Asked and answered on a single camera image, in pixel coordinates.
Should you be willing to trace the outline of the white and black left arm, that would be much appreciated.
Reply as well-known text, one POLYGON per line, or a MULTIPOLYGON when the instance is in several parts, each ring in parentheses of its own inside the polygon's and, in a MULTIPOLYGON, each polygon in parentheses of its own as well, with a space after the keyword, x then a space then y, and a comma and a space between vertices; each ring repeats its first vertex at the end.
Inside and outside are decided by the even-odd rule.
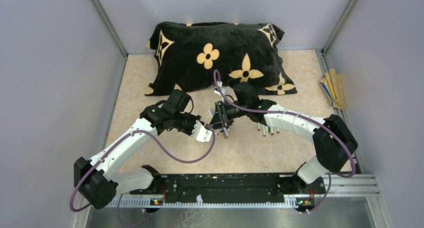
POLYGON ((69 201, 73 212, 84 210, 76 208, 74 199, 80 193, 95 209, 107 206, 116 195, 134 190, 144 190, 154 195, 160 190, 160 175, 151 166, 143 166, 133 172, 119 173, 118 170, 140 148, 150 141, 158 146, 173 160, 187 161, 172 155, 158 140, 167 130, 177 130, 198 142, 214 140, 214 133, 201 121, 199 115, 185 112, 192 98, 181 90, 174 90, 166 100, 146 107, 135 122, 111 145, 89 159, 78 158, 73 166, 74 190, 69 201))

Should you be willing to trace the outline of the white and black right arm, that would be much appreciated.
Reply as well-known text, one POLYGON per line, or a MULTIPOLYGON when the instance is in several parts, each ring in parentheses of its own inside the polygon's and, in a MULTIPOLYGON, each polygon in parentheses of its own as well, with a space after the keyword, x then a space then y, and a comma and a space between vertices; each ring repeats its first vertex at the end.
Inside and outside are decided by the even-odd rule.
POLYGON ((225 96, 221 82, 215 82, 214 92, 222 97, 222 101, 215 103, 210 122, 214 129, 225 130, 234 119, 246 116, 257 124, 293 132, 313 143, 315 156, 294 174, 293 188, 297 193, 307 194, 317 178, 340 172, 346 162, 355 164, 353 153, 358 143, 340 116, 332 114, 322 118, 291 111, 275 101, 260 99, 247 82, 237 84, 233 90, 237 100, 231 102, 225 96))

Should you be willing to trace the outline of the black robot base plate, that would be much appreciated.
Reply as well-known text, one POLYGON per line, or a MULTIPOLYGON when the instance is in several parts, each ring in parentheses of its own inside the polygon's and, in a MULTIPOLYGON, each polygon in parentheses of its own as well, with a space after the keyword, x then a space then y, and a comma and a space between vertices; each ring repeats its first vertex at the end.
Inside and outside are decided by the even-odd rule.
POLYGON ((323 178, 311 184, 289 173, 163 174, 147 189, 131 195, 165 198, 166 203, 282 203, 285 195, 321 195, 326 192, 323 178))

